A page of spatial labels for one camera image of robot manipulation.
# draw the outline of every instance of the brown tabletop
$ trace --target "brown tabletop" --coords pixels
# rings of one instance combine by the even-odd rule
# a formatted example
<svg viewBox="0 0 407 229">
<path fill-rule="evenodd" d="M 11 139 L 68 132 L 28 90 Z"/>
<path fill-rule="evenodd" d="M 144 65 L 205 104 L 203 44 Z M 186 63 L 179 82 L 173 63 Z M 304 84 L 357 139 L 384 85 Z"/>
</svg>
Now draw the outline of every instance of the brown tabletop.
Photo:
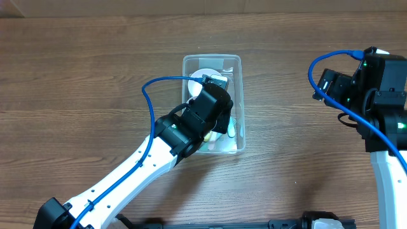
<svg viewBox="0 0 407 229">
<path fill-rule="evenodd" d="M 50 197 L 78 195 L 149 133 L 141 86 L 182 74 L 185 55 L 242 59 L 243 154 L 193 155 L 123 213 L 132 221 L 255 222 L 305 210 L 378 228 L 364 142 L 338 110 L 311 98 L 311 61 L 371 45 L 407 55 L 406 13 L 38 18 L 0 20 L 0 228 L 32 228 Z M 321 62 L 352 74 L 349 57 Z M 181 102 L 179 81 L 148 92 L 156 117 Z"/>
</svg>

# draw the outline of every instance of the white round object in bin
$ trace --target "white round object in bin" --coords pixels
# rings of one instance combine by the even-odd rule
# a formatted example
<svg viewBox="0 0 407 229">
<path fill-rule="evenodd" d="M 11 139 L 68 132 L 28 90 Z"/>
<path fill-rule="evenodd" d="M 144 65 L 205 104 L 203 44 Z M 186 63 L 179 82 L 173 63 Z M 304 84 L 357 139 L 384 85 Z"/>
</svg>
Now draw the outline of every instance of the white round object in bin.
<svg viewBox="0 0 407 229">
<path fill-rule="evenodd" d="M 213 69 L 199 69 L 196 72 L 192 73 L 192 75 L 190 77 L 192 77 L 192 78 L 201 78 L 202 75 L 222 76 L 221 73 L 219 73 L 219 72 L 217 72 L 217 71 L 215 71 Z M 201 84 L 199 84 L 199 83 L 197 83 L 195 81 L 192 81 L 192 80 L 188 81 L 188 91 L 190 92 L 190 95 L 192 97 L 198 96 L 199 93 L 201 92 L 201 90 L 202 90 L 202 85 Z"/>
</svg>

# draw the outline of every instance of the clear plastic bin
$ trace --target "clear plastic bin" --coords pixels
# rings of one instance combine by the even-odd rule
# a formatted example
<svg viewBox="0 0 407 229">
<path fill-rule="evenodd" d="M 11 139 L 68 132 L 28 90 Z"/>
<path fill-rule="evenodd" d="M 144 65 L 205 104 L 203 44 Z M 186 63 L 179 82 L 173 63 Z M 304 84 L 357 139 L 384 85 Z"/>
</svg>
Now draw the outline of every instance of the clear plastic bin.
<svg viewBox="0 0 407 229">
<path fill-rule="evenodd" d="M 238 55 L 188 55 L 185 56 L 183 61 L 183 76 L 190 77 L 195 71 L 206 68 L 216 70 L 222 76 L 229 79 L 227 91 L 233 100 L 231 118 L 234 119 L 233 122 L 235 122 L 235 137 L 223 134 L 216 141 L 203 142 L 197 153 L 235 154 L 241 152 L 246 145 L 242 61 Z M 183 103 L 189 98 L 191 98 L 191 95 L 188 91 L 188 81 L 184 80 L 182 93 Z"/>
</svg>

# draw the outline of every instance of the wood grain surface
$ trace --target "wood grain surface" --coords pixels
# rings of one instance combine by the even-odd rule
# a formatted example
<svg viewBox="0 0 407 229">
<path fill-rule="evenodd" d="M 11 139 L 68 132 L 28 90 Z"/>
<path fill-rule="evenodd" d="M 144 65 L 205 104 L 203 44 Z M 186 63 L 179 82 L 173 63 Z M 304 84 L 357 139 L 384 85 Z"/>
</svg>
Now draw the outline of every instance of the wood grain surface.
<svg viewBox="0 0 407 229">
<path fill-rule="evenodd" d="M 243 154 L 193 155 L 123 211 L 168 223 L 298 218 L 306 210 L 378 228 L 364 142 L 311 98 L 311 61 L 371 45 L 407 55 L 406 13 L 0 20 L 0 228 L 32 228 L 50 197 L 66 201 L 119 165 L 149 132 L 141 86 L 182 73 L 185 55 L 242 58 Z M 352 74 L 348 57 L 323 61 Z M 156 117 L 181 102 L 179 81 L 148 89 Z"/>
</svg>

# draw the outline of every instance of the green object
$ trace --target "green object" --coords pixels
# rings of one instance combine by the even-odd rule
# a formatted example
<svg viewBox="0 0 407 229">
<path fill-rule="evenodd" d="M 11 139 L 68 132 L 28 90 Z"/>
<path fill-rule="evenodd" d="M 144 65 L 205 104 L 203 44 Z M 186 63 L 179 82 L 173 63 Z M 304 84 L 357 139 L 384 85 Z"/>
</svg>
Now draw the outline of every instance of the green object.
<svg viewBox="0 0 407 229">
<path fill-rule="evenodd" d="M 398 123 L 398 124 L 397 124 L 397 127 L 398 127 L 398 128 L 406 128 L 407 125 L 404 124 L 404 123 Z"/>
</svg>

